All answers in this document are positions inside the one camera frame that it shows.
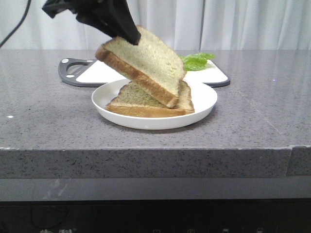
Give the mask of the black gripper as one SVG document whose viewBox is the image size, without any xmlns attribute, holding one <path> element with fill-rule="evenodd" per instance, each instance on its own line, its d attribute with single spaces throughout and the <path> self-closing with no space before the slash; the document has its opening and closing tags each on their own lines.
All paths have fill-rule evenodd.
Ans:
<svg viewBox="0 0 311 233">
<path fill-rule="evenodd" d="M 103 4 L 102 16 L 91 10 Z M 89 25 L 110 37 L 122 37 L 132 45 L 138 45 L 138 31 L 126 0 L 47 0 L 42 10 L 51 18 L 69 10 L 77 14 L 78 22 Z"/>
</svg>

